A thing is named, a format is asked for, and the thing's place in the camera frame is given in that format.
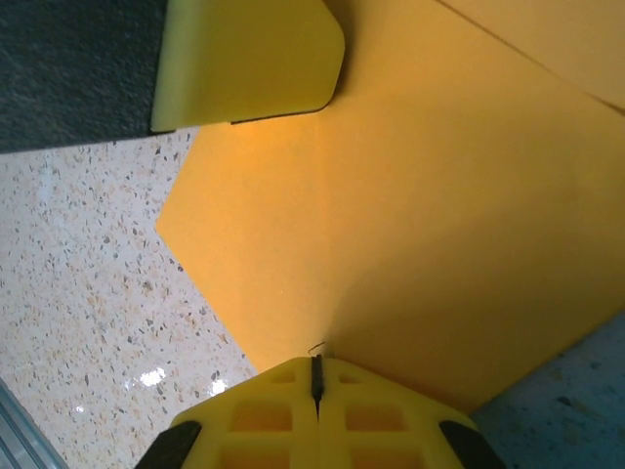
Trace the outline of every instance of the terrazzo floor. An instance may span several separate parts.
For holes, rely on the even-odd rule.
[[[194,134],[0,155],[0,376],[71,468],[254,373],[154,230]]]

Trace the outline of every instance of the yellow plastic block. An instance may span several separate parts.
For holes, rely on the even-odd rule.
[[[295,359],[235,386],[172,422],[202,430],[184,469],[317,469],[311,359]]]
[[[201,129],[157,229],[254,365],[470,411],[625,300],[625,119],[431,0],[329,5],[322,112]]]
[[[201,424],[184,469],[463,469],[439,424],[466,415],[346,362],[295,359],[178,415]]]
[[[152,130],[318,110],[344,51],[322,0],[170,0]]]
[[[438,425],[477,430],[466,415],[357,366],[323,360],[319,414],[323,469],[463,469]]]
[[[625,109],[622,0],[441,0],[561,78]]]

